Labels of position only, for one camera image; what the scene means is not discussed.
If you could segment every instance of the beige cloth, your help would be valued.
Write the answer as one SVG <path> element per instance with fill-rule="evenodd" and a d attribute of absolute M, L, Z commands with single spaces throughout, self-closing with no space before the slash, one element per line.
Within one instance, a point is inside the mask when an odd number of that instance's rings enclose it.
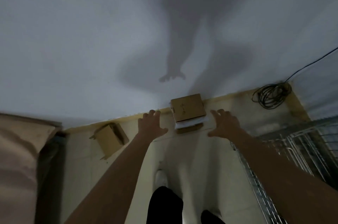
<path fill-rule="evenodd" d="M 0 115 L 0 223 L 34 223 L 37 158 L 57 129 Z"/>

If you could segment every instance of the small brown cardboard box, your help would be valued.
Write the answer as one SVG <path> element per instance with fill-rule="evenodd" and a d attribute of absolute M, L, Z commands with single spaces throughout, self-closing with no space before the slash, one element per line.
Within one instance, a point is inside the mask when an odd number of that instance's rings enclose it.
<path fill-rule="evenodd" d="M 91 138 L 94 138 L 99 143 L 104 153 L 102 159 L 105 160 L 129 142 L 120 124 L 116 123 L 107 124 L 99 128 Z"/>
<path fill-rule="evenodd" d="M 182 98 L 175 98 L 172 99 L 170 103 L 176 125 L 180 122 L 193 120 L 195 118 L 203 117 L 206 115 L 200 94 L 190 95 Z M 176 132 L 180 134 L 189 131 L 195 131 L 200 129 L 202 126 L 203 123 L 195 123 L 187 125 L 184 128 L 176 129 Z"/>

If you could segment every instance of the wire grid panel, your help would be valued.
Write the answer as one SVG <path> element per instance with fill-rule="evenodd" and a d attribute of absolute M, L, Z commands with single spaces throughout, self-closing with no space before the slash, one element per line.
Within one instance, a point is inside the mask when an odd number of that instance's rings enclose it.
<path fill-rule="evenodd" d="M 302 170 L 338 189 L 337 116 L 290 126 L 277 132 L 259 136 L 258 139 Z M 239 151 L 237 152 L 266 222 L 286 224 L 287 222 L 278 214 L 278 210 L 243 155 Z"/>

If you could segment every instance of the black cable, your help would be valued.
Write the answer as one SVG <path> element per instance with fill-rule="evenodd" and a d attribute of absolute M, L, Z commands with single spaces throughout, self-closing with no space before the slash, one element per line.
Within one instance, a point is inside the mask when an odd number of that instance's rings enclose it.
<path fill-rule="evenodd" d="M 285 80 L 285 82 L 277 84 L 268 84 L 263 87 L 260 87 L 252 94 L 251 100 L 253 102 L 259 103 L 265 109 L 275 109 L 276 107 L 280 106 L 285 101 L 286 97 L 292 92 L 291 85 L 288 83 L 288 80 L 290 80 L 291 77 L 293 77 L 296 73 L 303 70 L 304 68 L 330 55 L 337 49 L 338 47 L 330 51 L 329 53 L 325 54 L 321 58 L 317 59 L 316 61 L 304 66 L 302 69 L 299 69 L 298 71 L 294 72 L 288 79 Z M 255 94 L 257 94 L 257 101 L 253 99 Z"/>

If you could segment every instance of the black pants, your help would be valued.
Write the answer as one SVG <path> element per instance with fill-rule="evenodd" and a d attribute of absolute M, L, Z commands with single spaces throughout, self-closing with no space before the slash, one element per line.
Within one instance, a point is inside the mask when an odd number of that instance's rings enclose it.
<path fill-rule="evenodd" d="M 153 193 L 148 207 L 147 224 L 182 224 L 183 200 L 171 189 L 159 187 Z M 201 214 L 202 224 L 225 224 L 208 210 Z"/>

